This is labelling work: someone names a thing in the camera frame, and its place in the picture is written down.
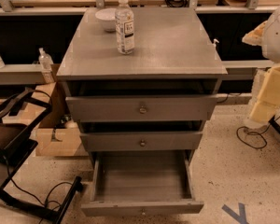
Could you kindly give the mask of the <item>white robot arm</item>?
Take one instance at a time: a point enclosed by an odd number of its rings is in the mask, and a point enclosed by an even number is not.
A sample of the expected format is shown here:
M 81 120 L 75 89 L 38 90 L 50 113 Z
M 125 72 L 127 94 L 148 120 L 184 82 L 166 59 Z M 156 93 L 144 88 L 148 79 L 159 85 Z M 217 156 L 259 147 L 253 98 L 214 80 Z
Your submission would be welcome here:
M 280 6 L 268 20 L 245 34 L 242 41 L 261 46 L 262 56 L 274 62 L 263 74 L 261 85 L 253 84 L 252 99 L 245 126 L 258 129 L 266 125 L 280 107 Z

